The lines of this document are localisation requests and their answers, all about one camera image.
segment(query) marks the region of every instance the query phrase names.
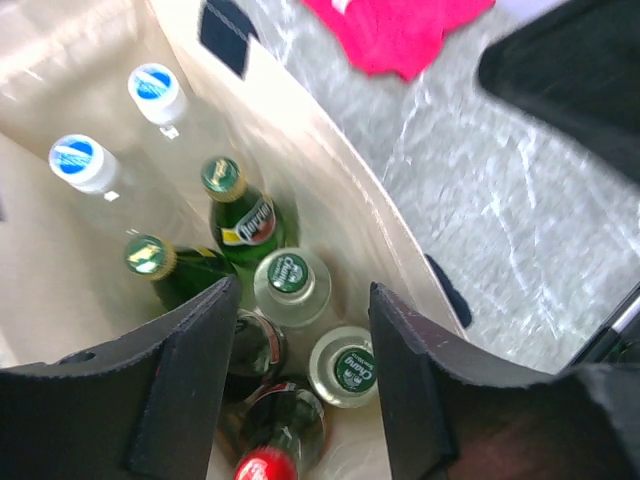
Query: red cloth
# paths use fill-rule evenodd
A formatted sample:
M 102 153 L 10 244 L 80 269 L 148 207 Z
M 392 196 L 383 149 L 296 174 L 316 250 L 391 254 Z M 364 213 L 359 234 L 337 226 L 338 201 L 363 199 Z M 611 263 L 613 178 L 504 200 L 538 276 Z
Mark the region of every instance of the red cloth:
M 410 81 L 440 53 L 445 37 L 495 0 L 302 0 L 333 31 L 349 61 L 368 74 Z

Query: gray marble countertop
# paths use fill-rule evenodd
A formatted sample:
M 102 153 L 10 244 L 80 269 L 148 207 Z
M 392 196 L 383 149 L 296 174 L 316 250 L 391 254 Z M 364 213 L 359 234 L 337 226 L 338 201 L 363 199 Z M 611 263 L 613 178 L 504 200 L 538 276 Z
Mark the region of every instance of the gray marble countertop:
M 239 3 L 468 300 L 471 341 L 562 368 L 640 278 L 640 193 L 475 84 L 482 51 L 515 21 L 494 9 L 406 84 L 354 70 L 299 0 Z

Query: red bottle cap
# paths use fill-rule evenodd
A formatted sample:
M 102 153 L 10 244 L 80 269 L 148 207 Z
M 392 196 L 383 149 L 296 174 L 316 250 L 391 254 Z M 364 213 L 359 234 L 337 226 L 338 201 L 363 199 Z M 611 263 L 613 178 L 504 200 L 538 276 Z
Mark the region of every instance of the red bottle cap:
M 296 467 L 286 453 L 277 448 L 249 452 L 236 468 L 235 480 L 298 480 Z

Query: white bottle cap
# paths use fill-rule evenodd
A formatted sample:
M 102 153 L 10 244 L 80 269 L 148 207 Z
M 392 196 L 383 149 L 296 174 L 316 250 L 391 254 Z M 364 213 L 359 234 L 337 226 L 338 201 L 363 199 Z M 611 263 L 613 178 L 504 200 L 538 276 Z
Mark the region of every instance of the white bottle cap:
M 140 113 L 156 125 L 169 125 L 187 110 L 187 96 L 176 76 L 164 65 L 140 65 L 129 75 L 128 87 Z
M 84 193 L 105 193 L 113 185 L 120 165 L 98 142 L 86 135 L 66 135 L 49 151 L 53 173 Z

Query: bin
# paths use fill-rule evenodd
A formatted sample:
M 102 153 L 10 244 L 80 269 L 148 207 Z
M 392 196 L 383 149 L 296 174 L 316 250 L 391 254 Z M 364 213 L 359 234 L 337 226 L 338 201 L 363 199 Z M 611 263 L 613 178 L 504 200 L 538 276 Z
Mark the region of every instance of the bin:
M 69 188 L 45 161 L 58 137 L 80 128 L 111 149 L 135 144 L 143 119 L 126 79 L 149 61 L 228 115 L 265 189 L 298 216 L 300 244 L 329 266 L 336 324 L 368 326 L 376 281 L 464 337 L 396 207 L 326 113 L 253 37 L 242 74 L 230 70 L 200 44 L 201 14 L 199 0 L 23 0 L 0 9 L 2 366 L 55 362 L 161 312 L 146 283 L 105 261 L 117 251 L 70 213 Z M 190 172 L 171 180 L 208 218 Z M 309 478 L 390 478 L 378 401 L 327 416 L 330 442 Z M 232 467 L 214 447 L 208 478 L 230 478 Z

